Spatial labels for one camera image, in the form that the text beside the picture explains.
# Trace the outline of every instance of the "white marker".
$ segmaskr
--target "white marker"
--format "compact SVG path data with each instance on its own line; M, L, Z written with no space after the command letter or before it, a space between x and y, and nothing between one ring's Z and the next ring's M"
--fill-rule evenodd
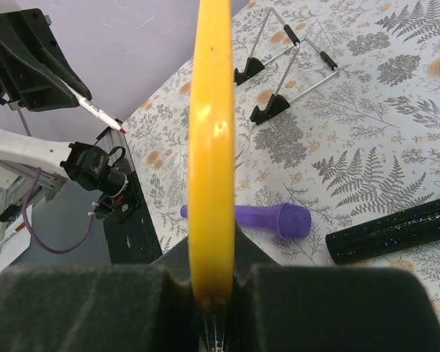
M106 123L110 128L125 133L125 129L120 127L119 123L117 123L106 112L104 112L91 101L86 99L83 95L74 90L74 88L66 84L62 79L60 79L60 81L65 84L65 86L73 93L73 95L75 95L75 98L78 100L78 104L80 104L83 109L87 110L91 115Z

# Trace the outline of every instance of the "pen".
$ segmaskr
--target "pen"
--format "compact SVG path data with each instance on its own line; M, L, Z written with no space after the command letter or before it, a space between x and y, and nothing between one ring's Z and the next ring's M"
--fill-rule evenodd
M12 233L10 233L7 237L0 241L0 247L3 243L7 242L15 233L20 232L24 228L24 222L21 223L18 227L16 227Z
M66 84L62 79L60 79L63 84L75 95L75 98L78 100L78 104L80 106L87 110L91 115L98 118L99 120L106 123L110 128L125 133L125 129L122 128L119 123L117 123L112 117L110 117L106 112L104 112L102 109L98 108L95 104L93 104L91 101L86 99L83 95L78 93L74 88L70 87L68 84Z

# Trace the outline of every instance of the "table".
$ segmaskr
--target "table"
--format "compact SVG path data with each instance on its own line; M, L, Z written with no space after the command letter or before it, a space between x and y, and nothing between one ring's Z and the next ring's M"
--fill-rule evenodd
M290 54L235 88L236 203L309 208L306 239L246 233L283 265L333 265L326 234L440 197L440 1L251 1L232 21L240 71L270 6L333 57L340 74L261 126L250 123L251 111L265 107ZM265 61L289 44L270 20L254 55ZM326 70L304 45L282 94L297 95ZM179 209L186 202L191 72L190 60L124 124L164 252L186 236ZM373 200L364 196L368 186L376 189ZM358 265L410 271L440 319L440 242Z

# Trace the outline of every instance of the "yellow tube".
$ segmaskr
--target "yellow tube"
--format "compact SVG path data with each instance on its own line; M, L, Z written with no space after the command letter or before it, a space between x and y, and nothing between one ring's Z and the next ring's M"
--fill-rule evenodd
M200 0L188 141L188 243L198 304L226 304L235 252L230 0Z

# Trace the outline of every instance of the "black rubber foot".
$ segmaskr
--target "black rubber foot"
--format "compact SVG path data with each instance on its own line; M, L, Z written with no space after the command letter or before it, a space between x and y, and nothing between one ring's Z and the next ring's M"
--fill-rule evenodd
M235 68L235 83L237 86L246 82L251 77L254 77L259 72L264 70L264 65L259 59L255 57L249 57L246 60L246 66L244 68L244 72L239 72L237 68Z
M279 94L273 94L271 95L271 99L269 99L269 102L264 110L259 109L259 106L255 106L249 119L256 125L260 125L261 123L270 120L272 117L277 116L288 108L290 108L290 104L288 103L287 99Z

